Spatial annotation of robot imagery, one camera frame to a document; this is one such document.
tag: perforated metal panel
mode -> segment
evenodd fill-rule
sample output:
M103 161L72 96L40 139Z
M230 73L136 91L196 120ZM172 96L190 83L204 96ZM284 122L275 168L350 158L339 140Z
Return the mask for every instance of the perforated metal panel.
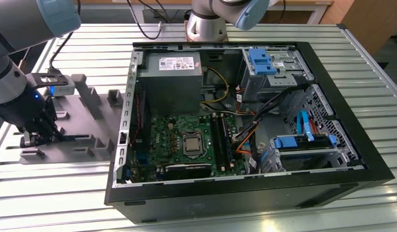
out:
M286 129L288 134L296 134L296 114L299 110L304 110L312 121L318 126L320 133L331 134L338 139L338 148L346 153L349 159L357 160L358 156L355 150L349 142L346 133L340 124L335 120L324 119L326 116L332 116L334 112L328 107L324 95L316 85L310 87L306 91L300 90L288 97L291 101L286 102L284 114L282 114L283 121L287 121Z

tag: ram slot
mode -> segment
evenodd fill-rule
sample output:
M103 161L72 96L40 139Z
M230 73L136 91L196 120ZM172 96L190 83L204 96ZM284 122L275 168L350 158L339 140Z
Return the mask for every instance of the ram slot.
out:
M210 126L211 126L211 136L212 136L212 147L214 147L214 155L215 155L215 164L216 164L216 170L224 171L226 170L226 161L224 161L224 152L223 152L223 131L222 124L218 120L218 115L212 114L210 116Z
M227 168L232 168L234 167L234 157L232 157L232 152L231 152L231 143L230 143L230 138L228 138L227 124L226 124L226 120L224 120L223 116L219 118L219 120L220 120L222 131L223 131L223 136L220 137L220 139L223 142L226 164L227 164Z

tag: green circuit board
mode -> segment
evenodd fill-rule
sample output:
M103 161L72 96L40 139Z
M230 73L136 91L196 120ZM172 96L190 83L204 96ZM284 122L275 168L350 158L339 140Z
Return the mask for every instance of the green circuit board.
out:
M232 116L224 118L228 134L236 133L235 119ZM198 133L202 138L203 155L194 159L183 153L183 135ZM235 158L234 167L220 171L216 169L216 158L212 147L212 136L210 116L172 116L155 117L151 120L151 149L148 153L148 165L207 163L212 166L212 175L230 176L244 173L244 160L240 154L232 154ZM151 173L144 174L144 179L153 181L159 177Z

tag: metal workbench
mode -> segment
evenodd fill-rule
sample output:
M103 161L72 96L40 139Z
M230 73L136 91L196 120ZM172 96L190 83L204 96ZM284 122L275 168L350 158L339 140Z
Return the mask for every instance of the metal workbench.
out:
M156 26L144 25L156 33ZM326 25L227 27L230 41L306 41L320 58L395 179L320 208L137 225L104 206L108 162L18 164L20 135L0 130L0 230L21 231L397 231L397 86L350 32ZM135 25L83 25L55 61L64 74L84 73L97 93L124 88ZM160 41L183 41L183 25L164 27ZM45 72L61 40L48 42L35 72Z

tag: sticker label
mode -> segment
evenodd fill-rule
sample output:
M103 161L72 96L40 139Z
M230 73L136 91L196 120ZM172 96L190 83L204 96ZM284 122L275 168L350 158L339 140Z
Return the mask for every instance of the sticker label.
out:
M236 101L238 101L239 103L242 103L242 102L243 102L243 97L242 97L242 95L240 95L240 94L236 94Z
M272 62L272 66L274 67L283 67L283 63L282 62Z
M165 70L194 70L192 57L165 57L159 59L159 71Z
M252 158L250 158L248 164L251 165L252 168L256 167L256 162L255 162L255 160Z
M263 150L263 149L264 149L264 146L266 146L266 144L260 142L260 143L258 144L258 146L256 146L256 149L258 149L258 150Z

